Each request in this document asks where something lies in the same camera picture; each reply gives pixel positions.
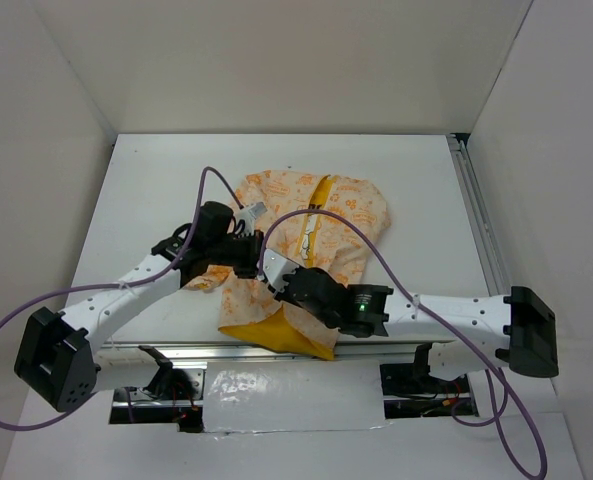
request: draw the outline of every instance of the white table surface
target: white table surface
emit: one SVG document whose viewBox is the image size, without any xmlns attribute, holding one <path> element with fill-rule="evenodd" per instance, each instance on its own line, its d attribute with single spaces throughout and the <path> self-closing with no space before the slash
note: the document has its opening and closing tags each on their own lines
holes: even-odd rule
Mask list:
<svg viewBox="0 0 593 480">
<path fill-rule="evenodd" d="M 487 294 L 444 136 L 121 135 L 74 285 L 119 278 L 159 240 L 191 220 L 199 175 L 206 165 L 219 169 L 234 188 L 246 174 L 266 169 L 368 179 L 381 190 L 392 217 L 378 247 L 409 289 L 439 295 Z M 205 200 L 229 203 L 230 197 L 211 177 Z M 373 258 L 363 282 L 392 285 Z M 84 294 L 72 295 L 68 303 L 82 298 Z M 217 331 L 219 308 L 219 290 L 179 291 L 131 321 L 114 340 L 236 341 Z"/>
<path fill-rule="evenodd" d="M 74 283 L 118 278 L 186 221 L 204 165 L 221 169 L 234 184 L 246 173 L 288 166 L 368 178 L 392 212 L 392 228 L 380 246 L 409 288 L 445 295 L 486 293 L 447 144 L 438 136 L 122 135 Z M 207 193 L 208 198 L 228 200 L 214 180 Z M 389 284 L 374 262 L 364 279 Z M 216 330 L 219 297 L 218 292 L 178 292 L 116 337 L 231 341 Z M 251 372 L 258 368 L 246 365 Z M 215 368 L 210 363 L 208 370 Z M 316 396 L 330 383 L 309 382 L 307 388 Z M 522 478 L 494 428 L 466 428 L 451 418 L 403 419 L 357 431 L 185 434 L 174 425 L 109 425 L 111 394 L 99 393 L 48 429 L 16 434 L 3 479 Z M 285 414 L 298 418 L 294 410 L 306 409 L 308 403 L 290 408 Z M 351 419 L 357 412 L 354 408 L 345 414 Z M 53 415 L 30 392 L 20 423 Z M 580 480 L 562 414 L 536 413 L 535 421 L 549 454 L 548 478 Z M 522 418 L 508 416 L 503 424 L 517 456 L 535 471 L 537 456 Z"/>
<path fill-rule="evenodd" d="M 463 427 L 449 417 L 357 431 L 187 434 L 174 425 L 108 425 L 110 403 L 111 392 L 101 392 L 61 423 L 16 434 L 3 480 L 524 480 L 494 427 Z M 30 393 L 21 422 L 52 415 Z M 547 448 L 547 478 L 582 480 L 563 415 L 534 420 Z M 536 472 L 524 420 L 510 416 L 503 425 L 516 456 Z"/>
</svg>

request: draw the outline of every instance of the fabric pattern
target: fabric pattern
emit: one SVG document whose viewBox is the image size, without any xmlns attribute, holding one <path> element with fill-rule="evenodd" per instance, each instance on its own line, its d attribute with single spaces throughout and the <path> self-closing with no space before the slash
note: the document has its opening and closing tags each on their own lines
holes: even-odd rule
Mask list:
<svg viewBox="0 0 593 480">
<path fill-rule="evenodd" d="M 285 213 L 310 208 L 315 199 L 319 201 L 316 207 L 346 218 L 373 242 L 390 225 L 385 199 L 367 180 L 266 170 L 247 175 L 236 195 L 245 205 L 264 202 L 267 212 L 257 220 L 256 228 L 265 232 Z M 360 282 L 370 253 L 351 229 L 323 215 L 302 215 L 286 220 L 272 234 L 268 248 L 301 265 L 322 268 L 345 285 Z M 223 333 L 238 336 L 235 329 L 227 327 L 256 324 L 270 317 L 275 319 L 282 308 L 282 315 L 289 326 L 314 342 L 316 347 L 330 352 L 333 350 L 338 338 L 336 330 L 327 329 L 300 308 L 289 304 L 281 306 L 264 284 L 255 280 L 239 280 L 230 268 L 210 267 L 203 276 L 192 280 L 189 288 L 211 289 L 220 284 L 223 284 L 223 297 L 219 329 Z M 249 341 L 250 335 L 247 333 L 240 338 Z M 257 343 L 268 348 L 289 349 L 284 345 L 276 347 L 273 341 L 265 342 L 271 345 L 262 341 Z"/>
</svg>

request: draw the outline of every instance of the black clamp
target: black clamp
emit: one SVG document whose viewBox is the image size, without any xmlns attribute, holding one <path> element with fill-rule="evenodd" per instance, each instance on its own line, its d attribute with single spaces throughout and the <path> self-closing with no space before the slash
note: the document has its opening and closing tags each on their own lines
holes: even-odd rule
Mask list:
<svg viewBox="0 0 593 480">
<path fill-rule="evenodd" d="M 196 230 L 189 248 L 176 265 L 181 273 L 181 287 L 207 271 L 210 265 L 232 267 L 238 278 L 256 278 L 263 232 L 243 235 L 227 233 L 234 212 L 227 205 L 206 202 L 200 207 Z M 162 255 L 170 262 L 178 257 L 191 224 L 178 227 L 174 234 L 152 248 L 152 255 Z"/>
<path fill-rule="evenodd" d="M 276 300 L 303 308 L 327 328 L 338 328 L 343 334 L 356 338 L 388 336 L 383 323 L 389 320 L 384 310 L 387 296 L 394 293 L 391 288 L 345 287 L 320 268 L 299 268 L 284 278 L 288 284 Z"/>
</svg>

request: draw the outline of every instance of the yellow fabric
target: yellow fabric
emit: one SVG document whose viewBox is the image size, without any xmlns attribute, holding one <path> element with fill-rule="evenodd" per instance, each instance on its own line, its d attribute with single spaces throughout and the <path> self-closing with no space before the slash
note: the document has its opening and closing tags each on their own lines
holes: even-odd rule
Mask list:
<svg viewBox="0 0 593 480">
<path fill-rule="evenodd" d="M 323 360 L 333 360 L 334 350 L 310 340 L 292 327 L 282 307 L 273 315 L 258 323 L 220 327 L 219 332 L 244 342 L 262 345 L 275 352 L 301 353 Z"/>
<path fill-rule="evenodd" d="M 334 184 L 336 177 L 324 177 L 314 190 L 311 199 L 309 200 L 310 208 L 321 208 L 327 202 L 327 197 Z M 305 236 L 305 227 L 309 222 L 312 214 L 307 215 L 307 220 L 303 222 L 303 230 L 298 240 L 298 245 L 303 244 L 303 237 Z M 320 229 L 320 222 L 316 220 L 316 227 L 309 235 L 309 245 L 312 248 L 309 250 L 309 256 L 305 259 L 305 266 L 310 268 L 314 266 L 313 245 L 316 244 L 316 232 Z M 263 345 L 276 352 L 292 352 L 302 353 L 303 355 L 312 355 L 324 360 L 334 359 L 333 348 L 321 345 L 318 342 L 310 340 L 305 335 L 300 333 L 292 327 L 285 317 L 285 310 L 281 307 L 276 313 L 270 315 L 265 320 L 257 323 L 249 323 L 247 325 L 233 325 L 228 327 L 220 327 L 218 329 L 221 333 L 229 335 L 245 342 L 256 343 Z"/>
<path fill-rule="evenodd" d="M 246 205 L 265 203 L 268 211 L 256 222 L 263 231 L 283 214 L 306 208 L 324 208 L 347 218 L 373 242 L 390 224 L 384 198 L 367 180 L 266 170 L 248 175 L 236 194 Z M 360 282 L 368 248 L 341 222 L 315 215 L 312 225 L 310 218 L 302 215 L 281 223 L 268 247 L 301 265 L 322 268 L 345 285 Z M 275 301 L 260 282 L 240 280 L 229 268 L 210 267 L 188 288 L 208 290 L 220 284 L 222 333 L 275 351 L 333 359 L 338 332 L 294 305 Z"/>
</svg>

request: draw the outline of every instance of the metal frame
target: metal frame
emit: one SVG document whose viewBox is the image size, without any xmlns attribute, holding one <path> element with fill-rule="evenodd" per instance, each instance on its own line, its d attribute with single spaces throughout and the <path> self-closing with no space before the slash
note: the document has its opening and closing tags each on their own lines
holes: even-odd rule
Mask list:
<svg viewBox="0 0 593 480">
<path fill-rule="evenodd" d="M 447 135 L 447 144 L 454 161 L 456 176 L 463 194 L 465 209 L 489 294 L 493 296 L 509 293 L 510 283 L 507 269 L 500 256 L 498 242 L 492 230 L 489 214 L 467 147 L 464 142 L 459 142 L 453 134 Z"/>
<path fill-rule="evenodd" d="M 277 353 L 262 347 L 240 343 L 195 343 L 195 344 L 151 344 L 165 357 L 172 361 L 174 367 L 182 369 L 207 368 L 211 361 L 313 361 L 315 357 L 293 353 Z M 373 358 L 381 363 L 411 363 L 418 342 L 396 343 L 341 343 L 334 350 L 339 360 L 356 360 Z M 103 349 L 134 349 L 134 343 L 115 343 L 114 346 L 106 345 Z"/>
</svg>

